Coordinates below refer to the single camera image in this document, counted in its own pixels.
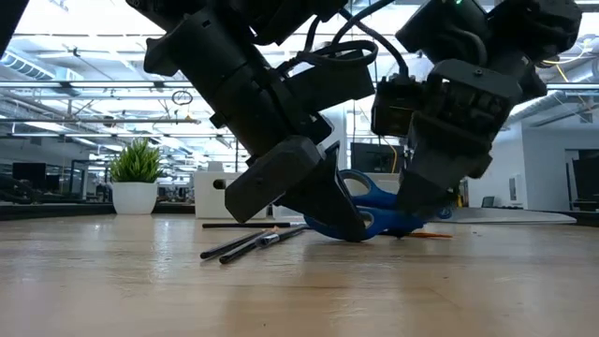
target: white wall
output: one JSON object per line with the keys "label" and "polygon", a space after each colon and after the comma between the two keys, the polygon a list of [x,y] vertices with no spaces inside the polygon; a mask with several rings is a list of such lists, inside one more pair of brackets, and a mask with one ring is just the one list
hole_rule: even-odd
{"label": "white wall", "polygon": [[524,129],[526,189],[531,210],[569,210],[566,150],[599,149],[599,130]]}
{"label": "white wall", "polygon": [[[520,206],[526,209],[526,172],[522,151],[522,129],[520,124],[510,125],[510,129],[499,133],[490,152],[493,157],[489,168],[481,179],[468,180],[470,207],[480,207],[484,197],[495,197],[494,206]],[[521,177],[517,186],[519,200],[510,200],[509,180]]]}

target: computer screen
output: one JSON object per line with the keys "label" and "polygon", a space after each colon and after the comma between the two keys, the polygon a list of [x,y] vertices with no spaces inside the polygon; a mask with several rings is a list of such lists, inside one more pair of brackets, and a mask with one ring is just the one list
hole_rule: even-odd
{"label": "computer screen", "polygon": [[60,190],[60,176],[55,174],[49,174],[46,176],[46,188],[52,192],[58,192]]}
{"label": "computer screen", "polygon": [[353,142],[351,144],[352,169],[366,173],[399,173],[400,168],[403,166],[404,148],[403,146],[393,146],[393,149],[397,151],[398,160],[395,165],[395,171],[391,172],[395,153],[389,145]]}
{"label": "computer screen", "polygon": [[578,198],[599,198],[599,158],[573,161]]}
{"label": "computer screen", "polygon": [[46,188],[46,163],[12,163],[12,179],[29,181],[33,188]]}

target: green plant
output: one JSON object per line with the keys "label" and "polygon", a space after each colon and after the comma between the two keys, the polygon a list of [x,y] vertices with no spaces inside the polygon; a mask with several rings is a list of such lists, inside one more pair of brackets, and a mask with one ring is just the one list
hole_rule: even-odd
{"label": "green plant", "polygon": [[121,155],[110,163],[112,180],[116,183],[154,183],[162,173],[158,149],[148,140],[134,140]]}

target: table surface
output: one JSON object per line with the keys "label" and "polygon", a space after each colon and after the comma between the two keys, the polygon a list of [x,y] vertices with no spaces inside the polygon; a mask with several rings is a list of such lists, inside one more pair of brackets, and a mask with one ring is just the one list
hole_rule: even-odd
{"label": "table surface", "polygon": [[227,266],[251,229],[185,215],[0,223],[0,335],[596,336],[599,230],[430,225],[452,240],[306,232]]}

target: blue scissors handle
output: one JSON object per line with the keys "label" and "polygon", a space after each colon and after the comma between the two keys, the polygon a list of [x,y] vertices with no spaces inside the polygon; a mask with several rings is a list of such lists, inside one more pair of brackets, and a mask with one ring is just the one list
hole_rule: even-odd
{"label": "blue scissors handle", "polygon": [[[366,235],[362,240],[371,239],[385,230],[391,229],[396,233],[403,232],[409,234],[424,226],[425,222],[422,220],[399,212],[395,206],[396,196],[380,189],[366,174],[346,169],[341,171],[340,175],[344,180],[354,180],[368,188],[368,192],[365,195],[352,196],[352,201],[354,201],[360,215],[365,220],[364,226],[367,226],[367,222],[370,223],[366,227]],[[304,219],[306,224],[317,232],[333,239],[343,240],[343,237],[335,227],[321,224],[310,217],[304,217]]]}

